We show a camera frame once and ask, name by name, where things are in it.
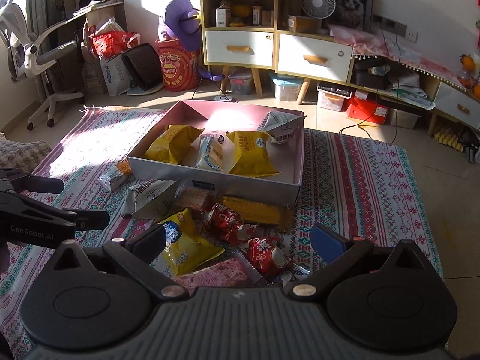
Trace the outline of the patterned woven rug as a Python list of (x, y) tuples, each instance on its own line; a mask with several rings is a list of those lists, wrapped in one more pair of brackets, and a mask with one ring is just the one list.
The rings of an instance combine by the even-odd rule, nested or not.
[[(130, 236), (148, 227), (142, 219), (125, 219), (120, 211), (125, 187), (109, 193), (98, 175), (124, 158), (165, 116), (143, 109), (89, 108), (80, 122), (42, 160), (36, 172), (65, 184), (59, 195), (40, 193), (37, 200), (56, 207), (104, 209), (111, 222), (106, 230), (80, 235), (83, 246), (98, 246), (109, 236)], [(304, 133), (303, 184), (295, 208), (292, 233), (285, 237), (287, 253), (302, 267), (320, 266), (310, 245), (312, 225), (361, 235), (380, 246), (402, 239), (418, 244), (435, 268), (441, 266), (422, 198), (408, 156), (400, 147), (355, 136), (309, 129)], [(188, 349), (177, 359), (369, 359), (335, 336), (324, 320), (294, 331), (278, 314), (279, 344), (267, 337), (263, 321), (233, 331), (224, 325), (208, 330), (187, 323), (176, 338)]]

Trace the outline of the clear blue cracker pack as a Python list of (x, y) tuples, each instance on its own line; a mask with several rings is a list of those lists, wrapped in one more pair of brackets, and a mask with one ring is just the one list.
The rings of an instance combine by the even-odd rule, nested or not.
[(198, 138), (194, 167), (200, 170), (228, 173), (233, 166), (234, 144), (227, 132), (209, 131)]

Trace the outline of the pink cardboard box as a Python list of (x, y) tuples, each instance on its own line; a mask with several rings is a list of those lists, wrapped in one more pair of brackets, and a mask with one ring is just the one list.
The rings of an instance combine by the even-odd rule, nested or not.
[[(277, 170), (275, 175), (236, 175), (234, 144), (228, 133), (256, 131), (269, 114), (289, 116), (281, 131), (282, 143), (266, 138), (262, 146)], [(242, 103), (181, 100), (173, 105), (128, 156), (139, 180), (179, 180), (184, 185), (277, 206), (294, 206), (300, 195), (304, 169), (304, 113)], [(178, 164), (149, 159), (147, 150), (172, 125), (192, 126), (200, 135)]]

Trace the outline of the purple plush toy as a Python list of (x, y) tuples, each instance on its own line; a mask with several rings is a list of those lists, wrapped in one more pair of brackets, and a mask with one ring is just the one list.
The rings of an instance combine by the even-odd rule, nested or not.
[(224, 80), (224, 75), (214, 75), (201, 64), (200, 51), (203, 46), (201, 12), (194, 8), (191, 0), (172, 0), (166, 7), (163, 24), (165, 29), (163, 40), (178, 39), (187, 51), (199, 51), (197, 71), (200, 81), (202, 79), (213, 82)]

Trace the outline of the yellow snack pack with label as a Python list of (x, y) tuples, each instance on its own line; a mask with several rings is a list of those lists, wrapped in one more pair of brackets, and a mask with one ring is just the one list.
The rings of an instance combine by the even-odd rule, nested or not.
[(229, 169), (229, 174), (261, 178), (280, 173), (269, 159), (267, 133), (238, 130), (227, 133), (227, 138), (234, 146), (233, 165)]

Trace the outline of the white desk fan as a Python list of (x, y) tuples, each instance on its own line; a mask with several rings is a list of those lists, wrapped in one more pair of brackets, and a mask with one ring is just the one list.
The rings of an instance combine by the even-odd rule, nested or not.
[(314, 19), (327, 19), (336, 8), (335, 0), (301, 0), (301, 8), (304, 13)]

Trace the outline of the red cartoon gift bag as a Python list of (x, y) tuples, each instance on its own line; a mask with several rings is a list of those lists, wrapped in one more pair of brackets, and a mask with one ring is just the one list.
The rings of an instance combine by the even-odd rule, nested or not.
[(154, 48), (160, 58), (163, 86), (168, 91), (194, 89), (199, 81), (199, 51), (187, 51), (178, 39), (157, 40)]

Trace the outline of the white nut snack bag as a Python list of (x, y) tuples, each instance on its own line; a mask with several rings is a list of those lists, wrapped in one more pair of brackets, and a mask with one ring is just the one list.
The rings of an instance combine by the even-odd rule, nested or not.
[(129, 187), (121, 215), (161, 219), (172, 208), (178, 186), (178, 180), (148, 180)]

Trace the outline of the orange white snack packet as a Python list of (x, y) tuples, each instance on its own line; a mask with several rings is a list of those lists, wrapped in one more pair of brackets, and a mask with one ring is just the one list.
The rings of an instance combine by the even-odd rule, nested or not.
[(118, 163), (112, 164), (106, 172), (100, 175), (98, 181), (108, 192), (114, 192), (131, 174), (132, 168), (128, 159), (123, 159)]

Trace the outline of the white drawer cabinet right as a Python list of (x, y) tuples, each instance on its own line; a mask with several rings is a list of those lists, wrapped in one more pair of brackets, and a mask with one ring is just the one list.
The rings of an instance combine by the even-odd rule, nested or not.
[(351, 79), (352, 47), (335, 41), (327, 19), (314, 19), (301, 0), (276, 0), (277, 23), (273, 67), (281, 75), (303, 79), (297, 102), (304, 102), (310, 85), (323, 80), (345, 85)]

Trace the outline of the red shoe box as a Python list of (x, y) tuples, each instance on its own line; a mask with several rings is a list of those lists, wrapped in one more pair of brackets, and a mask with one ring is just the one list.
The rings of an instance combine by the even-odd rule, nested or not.
[(346, 108), (346, 115), (351, 119), (363, 120), (376, 125), (384, 125), (389, 108), (369, 98), (354, 96)]

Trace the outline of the white pistachio snack bag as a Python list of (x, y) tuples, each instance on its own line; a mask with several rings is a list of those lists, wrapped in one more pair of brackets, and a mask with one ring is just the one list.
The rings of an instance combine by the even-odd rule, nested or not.
[(274, 144), (284, 144), (295, 135), (304, 124), (305, 115), (295, 115), (283, 111), (270, 111), (257, 128), (258, 132), (269, 135)]

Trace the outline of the white office chair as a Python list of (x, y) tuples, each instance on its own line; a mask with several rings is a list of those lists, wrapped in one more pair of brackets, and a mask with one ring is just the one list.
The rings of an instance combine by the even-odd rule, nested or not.
[[(49, 35), (66, 24), (71, 19), (63, 20), (47, 28), (40, 34), (30, 33), (27, 21), (20, 6), (14, 0), (1, 0), (1, 40), (7, 49), (7, 62), (11, 79), (18, 82), (24, 79), (36, 77), (48, 78), (47, 71), (58, 61), (77, 51), (77, 41), (69, 41), (55, 47), (45, 53), (41, 51), (41, 45)], [(47, 111), (47, 126), (55, 126), (55, 108), (59, 102), (78, 100), (85, 102), (85, 95), (82, 92), (68, 91), (56, 92), (51, 83), (47, 84), (49, 95), (40, 107), (29, 117), (27, 130), (34, 129), (34, 120)]]

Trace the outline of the white drawer cabinet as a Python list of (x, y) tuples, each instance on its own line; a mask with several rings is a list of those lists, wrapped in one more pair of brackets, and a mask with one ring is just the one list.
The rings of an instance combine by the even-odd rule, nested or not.
[(303, 79), (297, 102), (304, 102), (310, 85), (323, 80), (345, 85), (351, 79), (352, 47), (335, 41), (327, 19), (314, 19), (301, 0), (276, 0), (277, 23), (273, 67), (281, 75)]
[(261, 72), (275, 69), (280, 0), (200, 0), (202, 61), (209, 71), (223, 75), (250, 70), (258, 98), (264, 96)]

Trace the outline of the red plastic shopping bag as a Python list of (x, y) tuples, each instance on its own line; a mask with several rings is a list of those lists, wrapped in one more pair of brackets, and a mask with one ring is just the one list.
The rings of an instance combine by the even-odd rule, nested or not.
[(113, 59), (141, 43), (141, 35), (136, 32), (107, 31), (97, 34), (95, 29), (95, 26), (88, 27), (89, 51), (91, 55), (99, 59)]

